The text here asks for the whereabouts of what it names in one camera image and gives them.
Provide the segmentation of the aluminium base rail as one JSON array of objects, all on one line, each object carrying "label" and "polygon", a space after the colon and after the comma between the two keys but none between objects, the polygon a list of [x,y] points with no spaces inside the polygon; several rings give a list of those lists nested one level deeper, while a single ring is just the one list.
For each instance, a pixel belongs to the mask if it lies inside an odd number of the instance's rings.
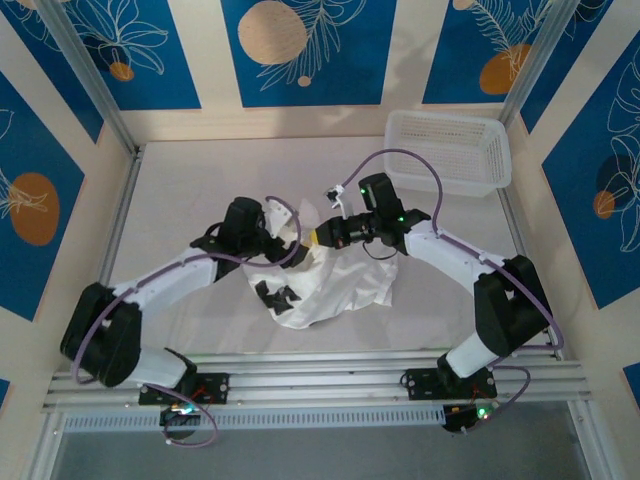
[{"label": "aluminium base rail", "polygon": [[[401,375],[411,368],[433,367],[437,350],[356,353],[195,355],[199,371],[227,373],[231,408],[372,406],[405,404]],[[592,397],[577,361],[521,353],[500,363],[494,374],[498,397],[523,402],[577,401]]]}]

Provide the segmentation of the white t-shirt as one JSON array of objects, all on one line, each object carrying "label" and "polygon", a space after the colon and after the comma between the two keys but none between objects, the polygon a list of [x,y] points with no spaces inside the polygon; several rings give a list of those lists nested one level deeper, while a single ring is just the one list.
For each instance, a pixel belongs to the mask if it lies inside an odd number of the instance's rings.
[{"label": "white t-shirt", "polygon": [[301,330],[371,304],[391,306],[398,259],[376,260],[359,248],[331,250],[314,245],[310,234],[320,224],[319,213],[306,199],[298,212],[303,246],[308,249],[303,261],[286,269],[243,267],[272,319],[282,327]]}]

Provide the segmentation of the aluminium frame post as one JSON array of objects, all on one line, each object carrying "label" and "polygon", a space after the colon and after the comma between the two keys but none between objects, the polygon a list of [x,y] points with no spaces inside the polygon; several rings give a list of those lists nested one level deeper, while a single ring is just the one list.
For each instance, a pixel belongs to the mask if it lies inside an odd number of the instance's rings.
[{"label": "aluminium frame post", "polygon": [[131,158],[135,159],[139,146],[126,126],[115,99],[61,2],[59,0],[34,0],[34,4],[49,33],[97,111],[111,128],[122,148]]},{"label": "aluminium frame post", "polygon": [[573,16],[580,0],[550,0],[548,15],[542,22],[530,51],[507,94],[498,120],[510,128],[544,70],[551,54]]}]

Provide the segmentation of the white plastic mesh basket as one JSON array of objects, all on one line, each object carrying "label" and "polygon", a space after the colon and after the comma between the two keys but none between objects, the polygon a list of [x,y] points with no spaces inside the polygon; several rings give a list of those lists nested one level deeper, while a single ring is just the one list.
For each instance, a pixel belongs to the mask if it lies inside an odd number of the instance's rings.
[{"label": "white plastic mesh basket", "polygon": [[512,181],[507,133],[495,119],[395,110],[387,119],[384,149],[385,171],[398,188],[437,190],[427,167],[401,150],[424,158],[448,194],[482,198]]}]

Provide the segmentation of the aluminium table side rail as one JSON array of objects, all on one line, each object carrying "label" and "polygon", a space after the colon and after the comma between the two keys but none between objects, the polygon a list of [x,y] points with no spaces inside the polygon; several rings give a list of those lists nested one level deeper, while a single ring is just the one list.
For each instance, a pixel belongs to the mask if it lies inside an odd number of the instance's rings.
[{"label": "aluminium table side rail", "polygon": [[[514,242],[514,246],[518,254],[527,256],[532,262],[535,261],[535,254],[533,244],[531,243],[528,235],[530,229],[527,225],[526,218],[520,198],[513,187],[500,188],[498,190],[498,196],[503,208],[505,218],[509,225],[509,230]],[[557,320],[554,318],[551,312],[551,307],[547,305],[547,310],[551,318],[550,325],[546,328],[546,336],[548,342],[544,346],[527,346],[523,347],[523,350],[540,350],[548,352],[553,355],[557,360],[564,359],[564,345],[565,338],[558,325]]]},{"label": "aluminium table side rail", "polygon": [[142,157],[137,154],[129,169],[98,280],[82,290],[60,345],[80,384],[116,386],[131,374],[140,356],[142,313],[137,304],[125,301],[135,285],[117,287],[110,280]]}]

